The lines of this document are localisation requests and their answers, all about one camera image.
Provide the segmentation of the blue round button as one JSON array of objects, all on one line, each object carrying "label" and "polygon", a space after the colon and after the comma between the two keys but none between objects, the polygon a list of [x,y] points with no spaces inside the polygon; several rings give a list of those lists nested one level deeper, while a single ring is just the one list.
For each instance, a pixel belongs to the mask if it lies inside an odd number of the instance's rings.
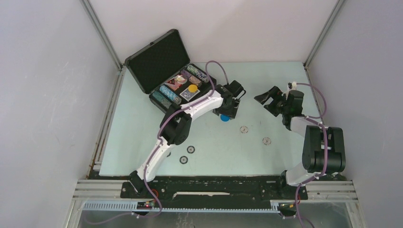
[{"label": "blue round button", "polygon": [[220,115],[220,119],[221,119],[223,122],[228,122],[228,121],[230,120],[230,117],[229,117],[229,116],[226,116],[226,115],[221,114],[221,115]]}]

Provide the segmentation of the yellow round button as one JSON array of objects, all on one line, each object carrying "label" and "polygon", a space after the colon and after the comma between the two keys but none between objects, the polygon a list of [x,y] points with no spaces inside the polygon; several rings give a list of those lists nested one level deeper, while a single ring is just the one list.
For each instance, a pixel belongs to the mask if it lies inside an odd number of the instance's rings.
[{"label": "yellow round button", "polygon": [[196,93],[198,91],[198,87],[197,85],[192,84],[188,87],[188,90],[190,93]]}]

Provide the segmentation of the grey white poker chip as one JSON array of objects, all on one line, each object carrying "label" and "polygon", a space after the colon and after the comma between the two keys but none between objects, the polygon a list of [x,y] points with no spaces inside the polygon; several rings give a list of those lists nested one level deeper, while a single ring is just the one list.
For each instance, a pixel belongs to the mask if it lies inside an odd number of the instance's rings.
[{"label": "grey white poker chip", "polygon": [[246,126],[242,126],[242,127],[240,128],[240,132],[241,132],[241,133],[248,133],[248,132],[249,132],[249,129],[248,129],[248,127],[246,127]]},{"label": "grey white poker chip", "polygon": [[262,142],[263,142],[264,145],[270,145],[271,144],[271,139],[268,138],[268,137],[264,137],[262,139]]}]

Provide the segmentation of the blue playing card deck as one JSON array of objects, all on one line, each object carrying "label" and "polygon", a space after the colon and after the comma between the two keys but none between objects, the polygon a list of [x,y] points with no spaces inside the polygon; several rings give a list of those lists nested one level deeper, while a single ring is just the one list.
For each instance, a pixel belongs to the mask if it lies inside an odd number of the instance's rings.
[{"label": "blue playing card deck", "polygon": [[180,97],[183,98],[186,101],[190,101],[192,100],[198,93],[200,92],[200,90],[198,89],[198,91],[196,93],[190,93],[188,88],[186,88],[185,90],[183,90],[180,93]]}]

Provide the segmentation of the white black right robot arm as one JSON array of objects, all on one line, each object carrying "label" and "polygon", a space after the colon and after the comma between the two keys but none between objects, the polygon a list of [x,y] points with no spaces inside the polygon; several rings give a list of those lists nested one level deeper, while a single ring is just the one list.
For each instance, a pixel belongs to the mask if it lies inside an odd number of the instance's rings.
[{"label": "white black right robot arm", "polygon": [[296,191],[295,186],[305,185],[325,175],[345,170],[344,133],[339,127],[329,127],[304,115],[304,93],[290,85],[284,93],[277,86],[257,95],[254,99],[273,116],[282,116],[282,124],[289,131],[304,138],[301,162],[285,171],[285,180],[276,186],[277,194],[284,199]]}]

